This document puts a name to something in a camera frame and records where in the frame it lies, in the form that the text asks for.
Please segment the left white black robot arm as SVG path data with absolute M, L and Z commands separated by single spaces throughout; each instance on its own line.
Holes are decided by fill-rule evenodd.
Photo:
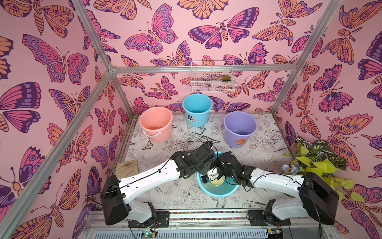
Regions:
M 157 220 L 153 204 L 136 198 L 164 183 L 195 173 L 205 175 L 217 158 L 213 145 L 204 143 L 195 150 L 176 151 L 166 162 L 137 175 L 121 179 L 111 176 L 100 193 L 105 224 L 111 226 L 127 219 L 151 226 Z

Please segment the yellow microfiber cloth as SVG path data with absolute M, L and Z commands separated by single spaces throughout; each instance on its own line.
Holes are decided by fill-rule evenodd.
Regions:
M 215 178 L 210 181 L 210 183 L 214 186 L 220 186 L 225 182 L 225 176 L 222 176 L 220 178 Z

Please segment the blue bucket white handle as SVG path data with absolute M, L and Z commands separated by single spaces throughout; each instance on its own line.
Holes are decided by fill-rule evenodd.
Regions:
M 223 152 L 218 152 L 218 157 L 223 154 Z M 210 171 L 207 174 L 218 174 L 216 162 L 213 162 Z M 195 175 L 196 181 L 199 184 L 199 187 L 208 195 L 215 198 L 225 198 L 231 196 L 239 188 L 239 185 L 234 183 L 232 178 L 225 178 L 225 182 L 220 186 L 214 186 L 210 182 L 203 184 L 198 172 Z

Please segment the pink plastic bucket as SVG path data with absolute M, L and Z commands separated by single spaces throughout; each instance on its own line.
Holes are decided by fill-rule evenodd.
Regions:
M 162 143 L 172 136 L 173 114 L 165 107 L 153 107 L 139 117 L 143 133 L 153 142 Z

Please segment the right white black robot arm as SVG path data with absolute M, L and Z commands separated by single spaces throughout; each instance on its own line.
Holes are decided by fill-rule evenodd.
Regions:
M 232 178 L 235 184 L 264 188 L 290 195 L 287 200 L 270 200 L 262 212 L 268 225 L 291 218 L 312 218 L 324 225 L 334 225 L 339 195 L 314 173 L 285 175 L 241 165 L 229 151 L 217 158 L 218 173 Z

